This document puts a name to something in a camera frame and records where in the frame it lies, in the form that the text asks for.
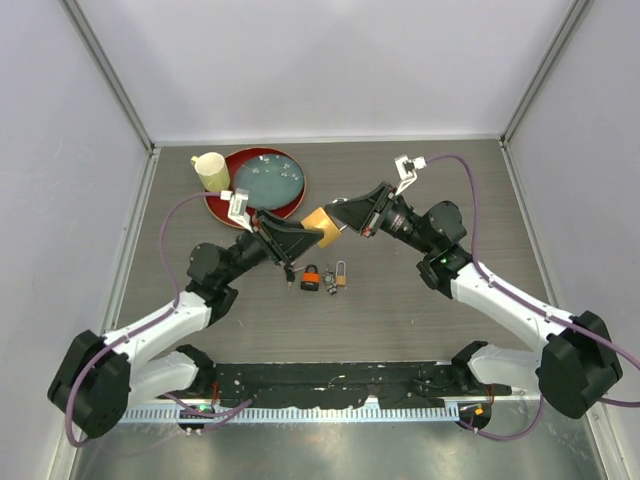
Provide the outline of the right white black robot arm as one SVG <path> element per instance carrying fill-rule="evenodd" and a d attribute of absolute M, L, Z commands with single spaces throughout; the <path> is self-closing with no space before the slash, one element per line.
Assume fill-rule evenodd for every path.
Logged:
<path fill-rule="evenodd" d="M 460 244 L 467 234 L 456 204 L 441 201 L 419 215 L 383 182 L 367 195 L 326 205 L 327 214 L 363 237 L 385 232 L 422 253 L 417 269 L 432 290 L 470 306 L 511 331 L 526 350 L 476 342 L 451 371 L 457 391 L 500 384 L 540 394 L 578 419 L 623 376 L 605 322 L 540 301 L 491 273 Z"/>

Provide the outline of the keys with grey charm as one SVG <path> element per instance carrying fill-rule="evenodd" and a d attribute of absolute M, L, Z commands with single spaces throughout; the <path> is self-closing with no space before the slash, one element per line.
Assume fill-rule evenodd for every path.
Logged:
<path fill-rule="evenodd" d="M 336 275 L 333 270 L 327 268 L 323 274 L 323 282 L 326 288 L 326 291 L 330 295 L 335 295 L 337 293 L 337 283 L 336 283 Z"/>

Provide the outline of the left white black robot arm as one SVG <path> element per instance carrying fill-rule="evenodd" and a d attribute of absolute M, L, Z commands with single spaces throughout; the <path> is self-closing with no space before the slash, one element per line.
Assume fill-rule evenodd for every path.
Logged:
<path fill-rule="evenodd" d="M 140 402 L 175 391 L 205 397 L 213 385 L 212 361 L 189 346 L 166 356 L 161 351 L 226 316 L 238 296 L 236 279 L 265 261 L 289 266 L 324 237 L 319 228 L 259 210 L 231 246 L 193 248 L 189 282 L 167 305 L 106 334 L 77 334 L 47 391 L 64 416 L 69 443 L 82 447 L 105 435 Z M 75 428 L 85 440 L 74 436 Z"/>

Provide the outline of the orange black padlock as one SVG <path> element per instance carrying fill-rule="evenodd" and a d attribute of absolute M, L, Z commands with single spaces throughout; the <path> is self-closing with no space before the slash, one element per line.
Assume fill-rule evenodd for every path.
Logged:
<path fill-rule="evenodd" d="M 315 264 L 309 264 L 304 268 L 300 281 L 300 289 L 303 291 L 318 291 L 320 287 L 320 273 Z"/>

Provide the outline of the small brass padlock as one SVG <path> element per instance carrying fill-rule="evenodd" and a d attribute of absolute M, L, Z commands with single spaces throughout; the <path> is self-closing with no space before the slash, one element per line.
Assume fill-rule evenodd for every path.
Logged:
<path fill-rule="evenodd" d="M 347 285 L 347 266 L 346 262 L 339 260 L 335 266 L 336 273 L 336 285 L 338 287 L 345 287 Z"/>

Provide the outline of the large brass padlock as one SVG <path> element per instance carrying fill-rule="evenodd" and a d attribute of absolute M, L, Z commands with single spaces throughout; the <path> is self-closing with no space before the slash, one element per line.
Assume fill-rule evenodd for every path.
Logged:
<path fill-rule="evenodd" d="M 328 214 L 325 206 L 313 210 L 301 220 L 301 224 L 307 230 L 320 230 L 323 233 L 323 238 L 317 243 L 319 248 L 326 248 L 335 242 L 345 229 Z"/>

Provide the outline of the black-headed key bunch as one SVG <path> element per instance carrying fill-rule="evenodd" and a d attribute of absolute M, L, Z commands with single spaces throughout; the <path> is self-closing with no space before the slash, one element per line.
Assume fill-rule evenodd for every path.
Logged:
<path fill-rule="evenodd" d="M 292 264 L 286 264 L 283 267 L 287 288 L 290 289 L 296 280 L 296 268 Z"/>

